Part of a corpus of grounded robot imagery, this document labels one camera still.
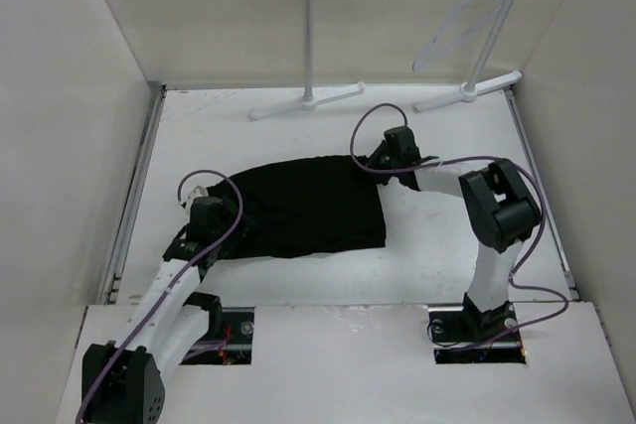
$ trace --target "purple cable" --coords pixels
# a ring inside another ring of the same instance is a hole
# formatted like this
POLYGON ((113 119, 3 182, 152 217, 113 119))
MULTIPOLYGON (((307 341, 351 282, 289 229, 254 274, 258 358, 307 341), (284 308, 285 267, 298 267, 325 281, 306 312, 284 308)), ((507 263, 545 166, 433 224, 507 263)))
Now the purple cable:
MULTIPOLYGON (((364 164, 362 164, 358 160, 358 158, 356 157, 356 155, 354 153, 354 145, 356 144, 356 136, 358 135, 358 131, 360 130, 360 127, 365 122, 365 120, 369 117, 369 115, 371 115, 374 111, 377 111, 378 109, 384 108, 384 107, 388 107, 388 108, 392 108, 392 109, 396 110, 399 114, 401 114, 401 117, 404 120, 404 126, 408 126, 408 119, 406 118, 406 113, 404 112, 404 110, 401 109, 399 106, 397 106, 395 104, 392 104, 392 103, 381 103, 381 104, 378 104, 378 105, 374 106, 373 108, 371 108, 369 111, 367 111, 365 114, 362 115, 360 120, 358 120, 358 123, 356 124, 356 127, 354 128, 354 131, 353 131, 353 133, 351 135, 351 140, 349 142, 349 154, 351 156, 352 161, 356 164, 356 166, 358 166, 360 169, 362 169, 363 171, 365 171, 367 173, 371 173, 371 174, 404 174, 404 173, 412 173, 412 172, 418 171, 420 169, 436 168, 438 166, 443 166, 443 165, 450 166, 450 165, 458 164, 458 163, 467 163, 467 162, 473 162, 473 161, 496 161, 498 159, 501 159, 501 158, 498 158, 498 157, 495 157, 495 156, 466 156, 466 157, 463 157, 463 158, 450 159, 448 161, 427 162, 427 163, 424 163, 424 164, 419 164, 417 166, 411 166, 411 167, 408 167, 408 168, 399 168, 399 169, 372 169, 372 168, 369 168, 369 167, 365 166, 364 164)), ((533 252, 535 251, 535 249, 539 245, 539 241, 541 240, 542 236, 544 235, 544 231, 546 230, 546 221, 547 220, 546 220, 546 201, 544 200, 544 197, 541 195, 541 191, 539 189, 539 185, 537 184, 537 181, 524 168, 522 168, 521 166, 519 166, 518 164, 515 164, 515 163, 513 163, 513 165, 519 171, 519 173, 526 178, 526 180, 532 185, 533 189, 535 190, 535 193, 536 193, 537 197, 539 198, 539 203, 540 203, 540 206, 541 206, 541 221, 540 221, 539 230, 537 231, 537 235, 535 236, 535 239, 530 244, 530 247, 528 247, 528 250, 526 251, 526 253, 521 257, 519 262, 517 262, 515 264, 515 266, 513 267, 512 271, 511 271, 510 280, 509 280, 510 286, 513 287, 513 288, 516 288, 517 290, 534 290, 534 291, 539 291, 539 292, 545 292, 545 293, 553 294, 553 295, 559 297, 563 301, 563 307, 560 310, 557 310, 556 312, 551 313, 549 315, 545 315, 543 317, 536 318, 534 320, 528 320, 525 323, 521 323, 519 325, 516 325, 515 327, 509 328, 509 329, 507 329, 507 330, 495 335, 493 338, 491 338, 489 340, 486 340, 485 342, 471 344, 471 345, 468 345, 468 346, 462 347, 462 348, 453 348, 453 350, 455 352, 467 352, 469 350, 474 350, 476 348, 483 347, 484 345, 489 345, 490 343, 495 342, 495 341, 499 340, 500 338, 505 337, 508 334, 515 333, 516 331, 520 330, 521 328, 528 327, 530 325, 535 325, 537 323, 541 323, 541 322, 550 320, 550 319, 552 319, 554 317, 557 317, 558 315, 561 315, 561 314, 565 313, 565 311, 569 308, 569 301, 568 301, 567 297, 565 297, 565 295, 563 293, 561 293, 561 292, 559 292, 557 290, 553 290, 553 289, 547 288, 547 287, 535 286, 535 285, 518 285, 517 283, 515 283, 515 274, 528 261, 530 256, 533 254, 533 252)))
POLYGON ((224 233, 221 237, 219 237, 219 239, 216 240, 214 243, 212 243, 208 247, 204 248, 201 252, 199 252, 197 255, 195 255, 194 258, 192 258, 192 260, 190 260, 188 263, 186 263, 183 266, 183 268, 181 270, 179 270, 179 272, 177 272, 175 274, 175 276, 172 279, 172 281, 168 284, 168 288, 166 289, 166 291, 164 291, 159 296, 159 299, 157 300, 157 303, 155 303, 152 306, 152 308, 148 311, 148 314, 139 322, 139 325, 137 325, 135 327, 135 329, 130 333, 128 338, 126 338, 123 341, 123 343, 121 345, 119 345, 119 348, 113 354, 113 356, 108 360, 106 365, 103 367, 103 370, 97 376, 97 378, 95 379, 94 383, 92 384, 92 386, 90 387, 90 389, 86 393, 86 396, 84 397, 83 401, 81 402, 81 406, 79 407, 78 415, 76 417, 76 424, 82 424, 83 423, 83 416, 86 413, 86 409, 88 408, 88 405, 90 404, 90 402, 94 398, 95 394, 97 393, 97 390, 99 389, 99 387, 103 383, 104 379, 106 378, 106 376, 108 375, 108 373, 110 372, 112 367, 115 365, 115 363, 117 362, 119 357, 123 354, 123 352, 125 351, 126 347, 128 345, 130 345, 130 342, 132 342, 134 340, 134 338, 137 335, 139 335, 139 333, 141 332, 143 327, 150 321, 150 319, 157 312, 157 310, 159 310, 159 307, 161 306, 161 304, 168 297, 168 294, 169 294, 170 290, 177 284, 177 282, 183 276, 183 274, 186 273, 190 267, 192 267, 199 260, 201 260, 201 258, 206 256, 210 251, 214 250, 219 245, 221 245, 232 234, 232 232, 234 232, 236 230, 236 228, 239 226, 239 222, 240 222, 240 219, 242 217, 242 195, 240 194, 240 191, 239 191, 239 188, 237 187, 237 185, 228 176, 226 176, 225 174, 219 173, 217 171, 213 171, 211 169, 200 169, 198 171, 193 171, 192 173, 188 174, 185 178, 183 178, 181 180, 181 183, 179 184, 179 188, 178 188, 178 192, 177 192, 177 196, 179 198, 179 202, 181 201, 181 188, 183 187, 184 183, 188 179, 190 179, 193 176, 196 176, 198 174, 213 174, 215 176, 219 176, 220 178, 224 179, 232 187, 232 189, 234 190, 235 194, 237 195, 237 201, 238 201, 237 218, 235 218, 235 221, 232 223, 230 228, 228 228, 226 233, 224 233))
POLYGON ((191 358, 193 358, 195 356, 198 356, 200 354, 203 354, 203 353, 218 351, 219 348, 224 347, 227 344, 228 344, 228 342, 226 340, 216 340, 216 341, 211 341, 211 342, 199 342, 199 345, 204 345, 204 347, 203 348, 199 348, 197 350, 190 350, 190 352, 184 356, 183 361, 187 361, 188 359, 191 359, 191 358))

